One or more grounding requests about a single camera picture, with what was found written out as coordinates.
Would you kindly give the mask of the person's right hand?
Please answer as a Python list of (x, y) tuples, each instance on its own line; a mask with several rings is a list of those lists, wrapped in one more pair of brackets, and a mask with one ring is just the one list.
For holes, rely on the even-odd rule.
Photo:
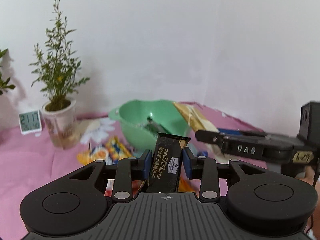
[[(305, 176), (303, 178), (299, 178), (299, 180), (304, 181), (310, 185), (313, 184), (313, 178), (314, 178), (315, 172), (312, 169), (311, 166), (307, 166), (305, 169)], [(315, 239), (320, 238), (320, 205), (319, 205), (319, 180), (316, 183), (315, 189), (318, 194), (318, 201), (316, 209), (313, 212), (313, 226), (312, 226), (312, 232), (315, 237)]]

